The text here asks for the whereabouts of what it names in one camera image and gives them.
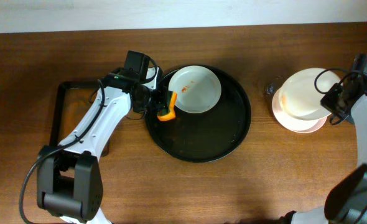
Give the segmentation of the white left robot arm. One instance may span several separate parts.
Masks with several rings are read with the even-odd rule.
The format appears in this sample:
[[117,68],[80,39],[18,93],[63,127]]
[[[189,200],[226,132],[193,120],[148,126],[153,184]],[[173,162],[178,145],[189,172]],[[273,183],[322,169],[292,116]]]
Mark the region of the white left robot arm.
[[157,117],[175,116],[177,93],[135,82],[99,82],[96,100],[77,127],[57,146],[44,146],[32,170],[37,171],[37,204],[66,223],[108,223],[100,206],[103,183],[99,160],[115,127],[131,111],[138,90],[141,105],[155,101]]

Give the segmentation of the orange green scrub sponge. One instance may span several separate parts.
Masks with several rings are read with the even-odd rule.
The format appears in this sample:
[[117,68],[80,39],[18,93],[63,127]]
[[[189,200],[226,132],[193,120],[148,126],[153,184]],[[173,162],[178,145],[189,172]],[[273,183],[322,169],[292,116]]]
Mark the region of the orange green scrub sponge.
[[157,119],[159,121],[170,121],[176,117],[174,107],[177,101],[177,93],[167,91],[162,107],[157,111]]

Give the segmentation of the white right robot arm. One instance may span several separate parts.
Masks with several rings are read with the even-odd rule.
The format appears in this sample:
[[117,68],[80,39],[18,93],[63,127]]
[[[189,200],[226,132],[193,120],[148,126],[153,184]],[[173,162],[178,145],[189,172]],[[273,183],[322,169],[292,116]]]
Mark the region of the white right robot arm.
[[308,212],[291,211],[279,223],[367,223],[367,78],[335,85],[321,100],[356,128],[358,167],[328,194],[325,205]]

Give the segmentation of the white plate with small stains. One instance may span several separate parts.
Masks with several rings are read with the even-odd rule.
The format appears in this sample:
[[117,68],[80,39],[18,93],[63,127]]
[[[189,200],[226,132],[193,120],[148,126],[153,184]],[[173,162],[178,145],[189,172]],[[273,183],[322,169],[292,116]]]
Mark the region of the white plate with small stains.
[[209,68],[191,65],[172,75],[168,89],[177,94],[175,105],[186,113],[204,113],[212,109],[221,96],[221,83]]

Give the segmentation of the white plate with ketchup smear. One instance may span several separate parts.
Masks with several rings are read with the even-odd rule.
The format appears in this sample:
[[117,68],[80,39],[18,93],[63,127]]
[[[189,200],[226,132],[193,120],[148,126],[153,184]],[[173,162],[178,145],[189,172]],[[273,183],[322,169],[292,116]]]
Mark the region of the white plate with ketchup smear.
[[304,121],[311,121],[327,117],[331,114],[321,104],[320,100],[324,97],[331,87],[340,81],[340,78],[333,72],[323,73],[317,80],[317,88],[314,82],[322,68],[308,68],[301,70],[289,77],[280,87],[279,103],[285,113],[293,118]]

